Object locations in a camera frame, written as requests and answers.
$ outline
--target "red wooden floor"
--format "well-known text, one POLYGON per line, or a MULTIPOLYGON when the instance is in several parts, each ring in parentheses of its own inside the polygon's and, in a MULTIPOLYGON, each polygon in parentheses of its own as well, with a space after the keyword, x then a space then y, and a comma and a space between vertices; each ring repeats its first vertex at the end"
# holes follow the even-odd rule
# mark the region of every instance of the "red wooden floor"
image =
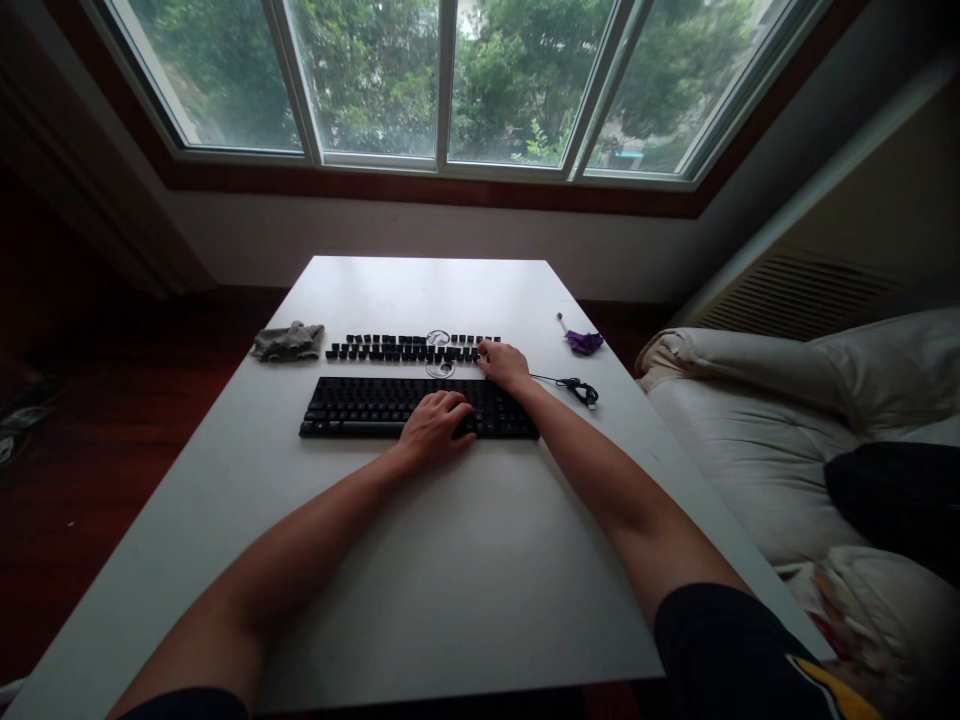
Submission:
MULTIPOLYGON (((138 304, 38 356, 69 389, 0 471, 0 685, 30 673, 285 294, 138 304)), ((669 316, 583 305, 628 367, 669 316)))

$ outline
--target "cable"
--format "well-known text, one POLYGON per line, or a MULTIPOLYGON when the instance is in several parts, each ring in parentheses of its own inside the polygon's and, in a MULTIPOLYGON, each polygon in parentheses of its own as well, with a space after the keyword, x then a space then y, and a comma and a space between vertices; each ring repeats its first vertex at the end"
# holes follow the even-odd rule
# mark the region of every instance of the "cable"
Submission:
POLYGON ((585 382, 580 382, 580 378, 566 378, 565 380, 557 380, 557 378, 548 378, 545 375, 534 375, 533 373, 530 373, 530 377, 535 377, 537 380, 549 380, 556 383, 560 387, 565 387, 574 395, 576 395, 577 400, 586 405, 588 410, 597 409, 597 400, 600 399, 600 393, 594 390, 590 385, 587 385, 585 382))

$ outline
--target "black pillow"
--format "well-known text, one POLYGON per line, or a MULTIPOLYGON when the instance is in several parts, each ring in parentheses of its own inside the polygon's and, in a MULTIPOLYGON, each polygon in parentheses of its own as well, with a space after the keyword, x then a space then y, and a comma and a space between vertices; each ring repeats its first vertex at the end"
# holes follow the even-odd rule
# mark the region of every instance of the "black pillow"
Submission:
POLYGON ((823 472, 833 504, 861 535, 960 587, 960 448, 870 443, 823 472))

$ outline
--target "window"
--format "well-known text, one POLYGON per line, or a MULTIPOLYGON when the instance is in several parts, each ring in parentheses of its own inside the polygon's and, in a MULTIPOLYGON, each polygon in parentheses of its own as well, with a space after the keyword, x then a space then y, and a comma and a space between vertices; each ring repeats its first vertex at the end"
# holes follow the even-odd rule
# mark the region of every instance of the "window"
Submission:
POLYGON ((82 5, 175 161, 694 194, 831 3, 82 5))

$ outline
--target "white couch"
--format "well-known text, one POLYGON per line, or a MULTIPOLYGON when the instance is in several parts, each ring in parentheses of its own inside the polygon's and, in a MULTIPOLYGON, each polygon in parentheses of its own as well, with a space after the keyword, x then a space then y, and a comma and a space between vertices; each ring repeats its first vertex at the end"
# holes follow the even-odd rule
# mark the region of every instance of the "white couch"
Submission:
POLYGON ((666 330, 636 369, 664 422, 838 650, 833 670, 881 712, 904 714, 956 638, 960 594, 871 547, 831 504, 823 465, 865 442, 960 445, 960 307, 808 343, 666 330))

